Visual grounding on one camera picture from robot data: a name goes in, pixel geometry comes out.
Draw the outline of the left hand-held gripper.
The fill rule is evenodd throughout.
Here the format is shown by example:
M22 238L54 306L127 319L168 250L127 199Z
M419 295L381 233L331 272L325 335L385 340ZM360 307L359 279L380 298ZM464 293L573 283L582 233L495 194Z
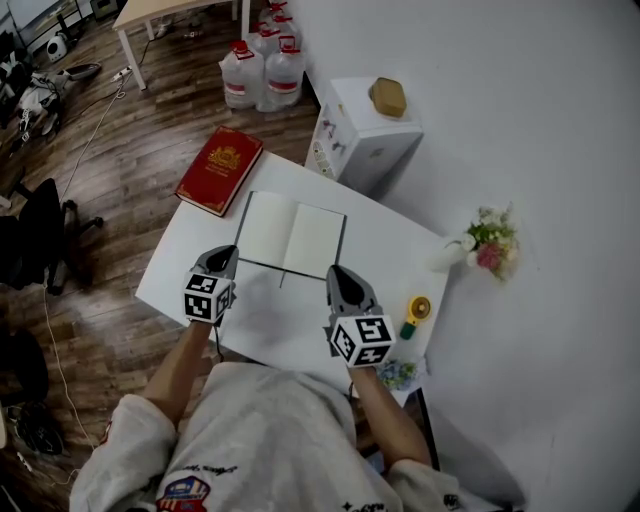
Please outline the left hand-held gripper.
M238 259L236 245L216 247L198 257L183 286L183 310L188 320L221 324L236 299L233 280Z

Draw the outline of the grey notebook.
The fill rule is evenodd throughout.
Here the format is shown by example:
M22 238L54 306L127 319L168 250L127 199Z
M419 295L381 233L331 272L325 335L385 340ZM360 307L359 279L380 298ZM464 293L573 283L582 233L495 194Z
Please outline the grey notebook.
M236 236L250 263L323 280L339 258L347 217L283 195L253 191Z

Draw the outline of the person's right forearm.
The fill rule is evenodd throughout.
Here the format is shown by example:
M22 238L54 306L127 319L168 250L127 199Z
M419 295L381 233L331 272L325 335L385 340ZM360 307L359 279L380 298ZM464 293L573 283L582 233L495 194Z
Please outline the person's right forearm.
M405 460L431 466L425 437L380 381L375 369L350 368L349 374L386 466L391 468Z

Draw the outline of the person's left forearm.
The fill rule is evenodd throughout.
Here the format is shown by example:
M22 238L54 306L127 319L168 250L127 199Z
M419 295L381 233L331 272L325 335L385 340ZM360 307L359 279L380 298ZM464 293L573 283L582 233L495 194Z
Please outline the person's left forearm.
M211 324L191 322L141 393L175 427L183 418L196 378L213 368L211 358L204 355L211 330Z

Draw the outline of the yellow green handheld fan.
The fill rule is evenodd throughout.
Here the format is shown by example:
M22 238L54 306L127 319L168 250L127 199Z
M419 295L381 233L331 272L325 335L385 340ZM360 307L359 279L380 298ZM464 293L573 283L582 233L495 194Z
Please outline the yellow green handheld fan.
M417 328L429 319L431 311L431 302L427 297L413 297L409 301L407 316L402 328L400 329L400 338L403 340L410 340Z

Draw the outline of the white table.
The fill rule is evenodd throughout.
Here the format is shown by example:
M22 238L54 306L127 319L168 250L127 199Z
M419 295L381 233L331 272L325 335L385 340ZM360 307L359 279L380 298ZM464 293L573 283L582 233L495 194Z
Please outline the white table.
M394 328L402 328L413 297L430 300L431 316L410 339L399 340L390 354L404 361L424 357L448 279L445 273L430 271L429 259L445 246L444 238L270 152L261 155L225 217L186 202L179 205L139 283L137 298L185 324L182 289L186 273L201 254L234 242L253 191L278 193L344 214L338 262L373 287ZM241 262L236 283L237 299L224 316L216 343L272 367L304 372L347 392L347 369L340 358L331 356L323 330L329 316L324 282Z

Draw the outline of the red hardcover book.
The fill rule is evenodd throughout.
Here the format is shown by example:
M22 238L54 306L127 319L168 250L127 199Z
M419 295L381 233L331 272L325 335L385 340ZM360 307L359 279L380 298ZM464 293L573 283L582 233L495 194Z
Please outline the red hardcover book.
M263 152L263 142L219 126L181 179L176 196L223 217Z

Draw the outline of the flower bouquet in white vase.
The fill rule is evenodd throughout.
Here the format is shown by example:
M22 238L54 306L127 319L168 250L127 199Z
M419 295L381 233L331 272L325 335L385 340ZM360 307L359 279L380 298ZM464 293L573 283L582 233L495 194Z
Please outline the flower bouquet in white vase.
M464 231L443 240L428 257L427 266L433 272L446 272L464 263L505 282L517 267L519 251L513 204L503 209L482 206Z

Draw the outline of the person's grey sweatshirt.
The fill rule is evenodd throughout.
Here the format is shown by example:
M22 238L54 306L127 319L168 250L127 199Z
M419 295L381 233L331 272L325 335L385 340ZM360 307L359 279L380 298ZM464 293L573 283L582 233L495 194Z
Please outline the person's grey sweatshirt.
M223 363L177 430L123 397L79 472L70 512L453 512L455 478L415 461L386 474L357 451L347 399L302 374Z

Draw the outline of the group of clear water jugs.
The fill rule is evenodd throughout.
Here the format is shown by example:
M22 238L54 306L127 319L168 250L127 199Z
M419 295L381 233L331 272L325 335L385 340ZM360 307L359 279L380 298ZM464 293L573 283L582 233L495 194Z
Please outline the group of clear water jugs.
M226 105L262 113L291 107L301 96L305 57L290 1L265 0L253 28L249 17L242 0L241 38L219 62Z

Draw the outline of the tan lidded box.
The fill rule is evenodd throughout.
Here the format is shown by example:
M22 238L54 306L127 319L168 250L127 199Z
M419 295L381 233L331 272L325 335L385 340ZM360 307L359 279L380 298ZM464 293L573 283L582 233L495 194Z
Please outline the tan lidded box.
M391 118L402 118L407 109L403 86L395 80L378 77L369 89L375 110Z

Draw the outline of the black round chair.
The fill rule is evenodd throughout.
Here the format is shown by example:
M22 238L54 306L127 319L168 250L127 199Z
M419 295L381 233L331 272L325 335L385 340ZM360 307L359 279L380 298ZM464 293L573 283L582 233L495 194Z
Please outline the black round chair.
M25 402L42 402L49 391L49 375L42 349L27 330L17 330L0 340L0 373L12 372L21 389L0 393L3 408Z

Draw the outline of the black headset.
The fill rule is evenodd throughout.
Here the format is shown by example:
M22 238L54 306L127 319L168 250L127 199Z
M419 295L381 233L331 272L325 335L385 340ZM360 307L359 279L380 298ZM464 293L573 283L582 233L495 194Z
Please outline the black headset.
M56 422L42 403L25 404L16 422L16 434L34 452L57 456L64 449Z

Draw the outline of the light wood table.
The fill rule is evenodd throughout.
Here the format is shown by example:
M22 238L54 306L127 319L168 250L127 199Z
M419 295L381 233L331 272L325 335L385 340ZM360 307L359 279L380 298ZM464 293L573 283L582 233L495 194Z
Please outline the light wood table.
M120 12L113 30L117 33L122 49L126 55L131 73L141 91L147 88L141 74L138 61L129 43L127 30L143 24L150 41L155 39L151 21L165 15L173 15L200 7L231 3L232 19L241 21L240 38L249 34L249 21L252 0L128 0Z

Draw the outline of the white round appliance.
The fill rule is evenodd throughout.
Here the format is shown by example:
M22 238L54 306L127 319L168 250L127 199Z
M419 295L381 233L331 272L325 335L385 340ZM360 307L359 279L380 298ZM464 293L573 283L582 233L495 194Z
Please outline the white round appliance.
M47 43L46 53L51 63L62 60L68 54L67 37L62 32L57 32Z

